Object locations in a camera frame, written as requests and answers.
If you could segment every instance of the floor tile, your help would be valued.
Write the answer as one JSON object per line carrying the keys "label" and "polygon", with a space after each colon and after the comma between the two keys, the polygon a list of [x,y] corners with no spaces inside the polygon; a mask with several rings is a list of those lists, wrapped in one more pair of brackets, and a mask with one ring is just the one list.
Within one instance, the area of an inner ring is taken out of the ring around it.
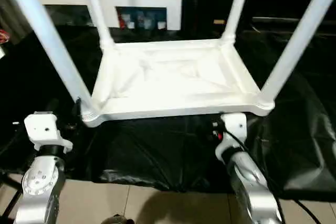
{"label": "floor tile", "polygon": [[[322,224],[336,223],[336,217],[329,203],[316,201],[302,201],[302,203],[316,215]],[[250,224],[247,214],[241,211],[235,195],[229,195],[229,204],[232,224]],[[281,200],[281,206],[286,224],[315,224],[310,216],[292,200]]]}
{"label": "floor tile", "polygon": [[[21,183],[22,175],[10,174],[10,177],[14,179],[15,181]],[[2,187],[0,188],[0,214],[1,215],[5,211],[6,207],[8,206],[9,202],[11,201],[15,193],[16,193],[16,190],[9,186],[2,185]],[[20,202],[20,199],[18,200],[17,204],[14,206],[12,212],[9,215],[9,217],[12,219],[14,219],[16,216],[16,211],[17,211],[18,203]]]}
{"label": "floor tile", "polygon": [[60,196],[57,223],[100,224],[125,210],[129,186],[68,179]]}
{"label": "floor tile", "polygon": [[230,224],[227,195],[131,186],[125,216],[136,224]]}
{"label": "floor tile", "polygon": [[[301,201],[322,224],[336,223],[336,217],[328,202]],[[315,224],[310,216],[292,200],[281,200],[286,224]]]}
{"label": "floor tile", "polygon": [[242,211],[236,196],[234,194],[228,195],[229,205],[230,205],[230,214],[231,214],[231,223],[232,224],[250,224],[248,221],[249,218],[247,213]]}

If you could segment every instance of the wire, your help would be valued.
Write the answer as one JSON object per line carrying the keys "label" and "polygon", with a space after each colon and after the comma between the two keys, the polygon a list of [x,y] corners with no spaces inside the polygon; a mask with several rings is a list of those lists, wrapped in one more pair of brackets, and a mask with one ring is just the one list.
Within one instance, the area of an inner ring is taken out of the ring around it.
{"label": "wire", "polygon": [[304,211],[306,211],[306,213],[313,219],[313,221],[316,224],[321,224],[321,222],[319,221],[319,219],[308,209],[308,207],[306,207],[304,204],[302,204],[300,201],[298,200],[294,200],[294,202],[296,204],[298,204]]}
{"label": "wire", "polygon": [[[234,134],[232,134],[230,131],[228,131],[227,129],[225,129],[224,131],[225,133],[229,134],[235,141],[238,142],[238,144],[241,146],[241,148],[244,150],[244,152],[246,152],[250,157],[251,159],[253,160],[253,162],[256,164],[256,166],[259,168],[259,170],[261,171],[261,173],[263,174],[263,176],[267,179],[267,180],[272,180],[270,179],[266,174],[265,174],[265,171],[264,169],[262,169],[258,163],[256,162],[256,160],[253,158],[253,156],[251,155],[251,152],[250,150],[246,147],[246,145],[241,141],[239,140]],[[273,183],[276,185],[276,187],[279,188],[279,186],[275,183],[274,180],[272,180]],[[282,218],[282,223],[285,224],[285,217],[284,217],[284,213],[282,211],[282,208],[281,208],[281,204],[280,204],[280,201],[276,198],[276,201],[278,203],[278,208],[279,208],[279,211],[280,211],[280,215],[281,215],[281,218]],[[300,201],[298,200],[294,200],[294,202],[296,204],[298,204],[304,211],[306,211],[306,213],[312,218],[312,220],[316,223],[316,224],[321,224],[321,222],[319,221],[319,219],[304,205],[302,204]]]}

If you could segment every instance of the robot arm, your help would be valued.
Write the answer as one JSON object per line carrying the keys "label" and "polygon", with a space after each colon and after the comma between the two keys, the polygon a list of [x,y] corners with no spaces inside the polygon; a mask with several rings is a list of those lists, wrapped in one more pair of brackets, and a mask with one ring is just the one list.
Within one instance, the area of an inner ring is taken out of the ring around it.
{"label": "robot arm", "polygon": [[220,122],[213,124],[214,134],[222,137],[216,148],[216,156],[222,161],[230,176],[230,183],[236,193],[238,202],[250,221],[255,224],[282,223],[277,201],[267,186],[267,181],[241,144],[230,134],[218,127],[233,133],[242,143],[247,137],[246,116],[243,113],[223,114]]}
{"label": "robot arm", "polygon": [[64,155],[72,143],[64,140],[50,113],[35,113],[25,119],[30,141],[38,151],[22,179],[23,198],[16,214],[16,224],[55,224],[58,200],[65,183]]}

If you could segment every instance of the white bracket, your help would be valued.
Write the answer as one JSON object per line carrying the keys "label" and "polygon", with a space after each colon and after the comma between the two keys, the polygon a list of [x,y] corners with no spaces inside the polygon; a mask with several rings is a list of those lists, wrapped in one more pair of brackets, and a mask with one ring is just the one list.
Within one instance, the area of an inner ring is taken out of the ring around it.
{"label": "white bracket", "polygon": [[72,150],[73,144],[63,139],[56,126],[57,117],[51,113],[35,112],[24,120],[30,141],[35,150],[40,150],[43,145],[60,145],[64,153]]}
{"label": "white bracket", "polygon": [[[247,121],[246,115],[243,113],[229,113],[222,114],[220,119],[224,122],[225,128],[227,131],[236,136],[243,143],[247,138]],[[216,157],[222,161],[222,153],[230,147],[240,147],[240,144],[237,143],[229,134],[223,133],[223,140],[216,148]]]}

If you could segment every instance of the red object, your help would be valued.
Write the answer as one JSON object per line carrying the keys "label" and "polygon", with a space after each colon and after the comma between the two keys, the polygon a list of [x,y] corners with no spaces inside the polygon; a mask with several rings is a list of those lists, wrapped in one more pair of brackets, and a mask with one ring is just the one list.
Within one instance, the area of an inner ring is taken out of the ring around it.
{"label": "red object", "polygon": [[6,43],[9,41],[9,34],[5,30],[0,29],[0,44]]}

